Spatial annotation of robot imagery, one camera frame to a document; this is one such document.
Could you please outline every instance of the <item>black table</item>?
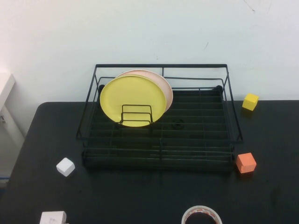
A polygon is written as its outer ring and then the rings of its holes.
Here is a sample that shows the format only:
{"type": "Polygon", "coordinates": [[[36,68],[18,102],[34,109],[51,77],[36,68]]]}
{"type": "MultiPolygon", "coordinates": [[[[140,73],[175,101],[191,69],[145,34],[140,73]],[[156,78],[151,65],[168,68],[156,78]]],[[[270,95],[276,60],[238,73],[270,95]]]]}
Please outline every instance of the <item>black table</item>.
{"type": "Polygon", "coordinates": [[[84,103],[45,103],[32,125],[0,202],[1,224],[38,224],[43,211],[64,210],[70,224],[179,224],[194,205],[213,208],[224,224],[298,223],[299,101],[260,101],[241,114],[251,176],[175,171],[88,171],[75,139],[84,103]],[[69,177],[56,170],[64,157],[69,177]]]}

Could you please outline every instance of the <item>masking tape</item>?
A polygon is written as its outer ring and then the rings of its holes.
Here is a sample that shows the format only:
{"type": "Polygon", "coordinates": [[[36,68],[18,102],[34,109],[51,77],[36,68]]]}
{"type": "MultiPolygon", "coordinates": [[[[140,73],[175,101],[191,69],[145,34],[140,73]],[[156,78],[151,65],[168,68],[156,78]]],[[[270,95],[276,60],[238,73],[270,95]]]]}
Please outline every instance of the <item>masking tape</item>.
{"type": "Polygon", "coordinates": [[[211,216],[214,221],[216,222],[216,224],[222,224],[222,221],[219,217],[219,215],[211,208],[206,207],[206,206],[202,206],[202,205],[197,205],[197,206],[193,206],[191,208],[189,208],[183,215],[182,217],[182,224],[186,223],[187,218],[197,212],[202,212],[205,213],[209,216],[211,216]]]}

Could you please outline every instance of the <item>dish rack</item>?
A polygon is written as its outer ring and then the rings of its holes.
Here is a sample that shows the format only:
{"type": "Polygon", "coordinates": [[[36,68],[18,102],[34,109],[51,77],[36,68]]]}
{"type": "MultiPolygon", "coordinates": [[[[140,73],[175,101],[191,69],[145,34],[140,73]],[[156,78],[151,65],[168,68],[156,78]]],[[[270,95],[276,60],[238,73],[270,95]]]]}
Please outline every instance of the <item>dish rack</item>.
{"type": "Polygon", "coordinates": [[[230,171],[235,144],[243,138],[228,66],[97,64],[77,139],[82,142],[83,164],[88,168],[230,171]],[[123,119],[113,122],[100,106],[105,84],[130,69],[155,70],[173,89],[169,110],[154,123],[149,113],[147,126],[123,126],[123,119]]]}

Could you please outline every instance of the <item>block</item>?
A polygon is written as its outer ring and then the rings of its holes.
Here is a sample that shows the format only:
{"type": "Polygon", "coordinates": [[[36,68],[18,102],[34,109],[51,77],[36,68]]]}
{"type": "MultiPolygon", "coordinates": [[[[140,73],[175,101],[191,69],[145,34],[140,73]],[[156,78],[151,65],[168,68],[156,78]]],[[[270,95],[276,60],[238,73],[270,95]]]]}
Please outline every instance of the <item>block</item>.
{"type": "Polygon", "coordinates": [[[68,158],[64,158],[56,165],[56,168],[59,173],[63,174],[64,176],[68,176],[75,169],[75,164],[68,158]]]}
{"type": "Polygon", "coordinates": [[[257,105],[258,96],[248,93],[243,101],[243,108],[253,111],[257,105]]]}
{"type": "Polygon", "coordinates": [[[39,224],[65,224],[66,213],[64,211],[44,211],[39,224]]]}
{"type": "Polygon", "coordinates": [[[241,174],[252,172],[256,168],[256,161],[251,153],[238,155],[236,164],[241,174]]]}

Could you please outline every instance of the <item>white wall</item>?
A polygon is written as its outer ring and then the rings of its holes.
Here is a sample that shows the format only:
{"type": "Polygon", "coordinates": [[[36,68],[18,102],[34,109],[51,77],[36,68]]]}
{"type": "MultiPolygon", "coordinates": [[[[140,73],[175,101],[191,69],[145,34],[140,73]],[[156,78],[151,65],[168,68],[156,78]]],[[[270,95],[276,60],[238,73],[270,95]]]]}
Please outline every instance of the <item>white wall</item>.
{"type": "Polygon", "coordinates": [[[41,103],[84,101],[96,63],[227,63],[235,98],[299,99],[298,8],[297,0],[0,0],[0,71],[16,79],[7,108],[26,133],[41,103]]]}

